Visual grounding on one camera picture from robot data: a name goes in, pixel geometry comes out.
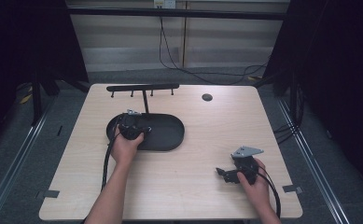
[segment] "wooden table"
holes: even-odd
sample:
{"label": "wooden table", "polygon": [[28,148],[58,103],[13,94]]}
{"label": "wooden table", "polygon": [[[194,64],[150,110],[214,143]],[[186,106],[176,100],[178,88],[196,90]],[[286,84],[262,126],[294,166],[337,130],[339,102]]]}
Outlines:
{"label": "wooden table", "polygon": [[[86,98],[53,177],[39,216],[44,220],[83,219],[100,193],[108,139],[107,123],[127,109],[145,112],[142,92],[116,92],[95,84]],[[213,96],[206,102],[205,93]],[[171,114],[185,125],[183,143],[168,152],[138,151],[127,183],[125,220],[256,218],[241,185],[225,183],[216,167],[235,169],[230,154],[239,146],[256,147],[280,196],[282,217],[302,210],[258,92],[253,87],[184,85],[148,95],[150,113]],[[115,162],[110,159],[108,172]],[[271,193],[271,202],[275,200]]]}

